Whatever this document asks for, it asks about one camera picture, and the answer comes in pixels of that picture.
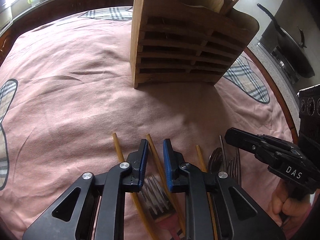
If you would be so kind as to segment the person right hand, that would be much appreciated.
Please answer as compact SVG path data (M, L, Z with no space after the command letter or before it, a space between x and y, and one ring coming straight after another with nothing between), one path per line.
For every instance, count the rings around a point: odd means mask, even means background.
M284 231L290 231L302 224L310 209L309 194L302 200L291 198L285 181L280 180L272 193L266 212Z

